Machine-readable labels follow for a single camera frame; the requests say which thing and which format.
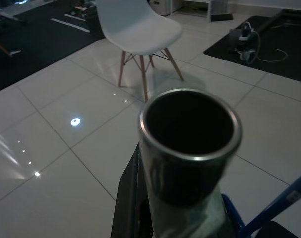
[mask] black floor mat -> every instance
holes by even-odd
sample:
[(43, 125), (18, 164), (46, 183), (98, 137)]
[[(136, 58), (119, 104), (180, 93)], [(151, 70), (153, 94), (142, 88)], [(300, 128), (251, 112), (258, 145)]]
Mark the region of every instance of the black floor mat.
[(88, 29), (85, 21), (65, 17), (70, 11), (69, 0), (59, 0), (23, 14), (26, 26), (7, 22), (1, 30), (0, 43), (10, 52), (22, 50), (10, 59), (0, 50), (0, 90), (41, 70), (50, 64), (104, 38), (51, 21), (51, 18)]
[[(257, 28), (268, 17), (253, 16), (248, 21), (253, 28)], [(271, 27), (281, 25), (285, 19), (273, 22)], [(255, 48), (257, 40), (251, 44)], [(253, 64), (247, 64), (239, 59), (238, 53), (228, 53), (228, 36), (226, 35), (204, 53), (209, 56), (231, 61), (247, 67), (263, 70), (265, 72), (277, 74), (286, 78), (291, 78), (301, 82), (301, 26), (289, 26), (267, 29), (261, 33), (261, 49), (259, 58), (265, 60), (277, 60), (284, 56), (284, 53), (276, 50), (281, 49), (289, 54), (289, 57), (281, 62), (262, 62), (256, 60)]]

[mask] shiny floor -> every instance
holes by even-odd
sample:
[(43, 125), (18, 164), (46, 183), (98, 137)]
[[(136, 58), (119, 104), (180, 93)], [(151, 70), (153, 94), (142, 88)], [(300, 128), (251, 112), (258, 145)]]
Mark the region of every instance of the shiny floor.
[[(171, 53), (187, 83), (232, 105), (242, 145), (220, 186), (249, 222), (301, 174), (301, 83), (202, 52), (247, 19), (175, 14)], [(0, 92), (0, 238), (108, 238), (119, 179), (138, 143), (141, 74), (117, 87), (121, 51), (97, 41)], [(154, 58), (149, 94), (180, 83)], [(301, 238), (301, 200), (274, 219)]]

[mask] metal pipe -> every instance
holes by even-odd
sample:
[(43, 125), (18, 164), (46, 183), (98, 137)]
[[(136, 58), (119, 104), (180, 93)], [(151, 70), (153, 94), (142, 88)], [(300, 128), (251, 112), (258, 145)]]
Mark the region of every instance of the metal pipe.
[[(241, 142), (240, 120), (221, 99), (197, 89), (154, 96), (138, 120), (153, 225), (164, 233), (162, 224), (171, 227), (171, 220), (183, 220), (178, 237), (180, 232), (190, 237), (184, 223), (192, 222), (189, 214), (192, 219), (199, 216), (198, 221), (206, 218), (202, 210), (208, 207), (207, 198)], [(154, 221), (156, 216), (166, 216), (165, 221)]]

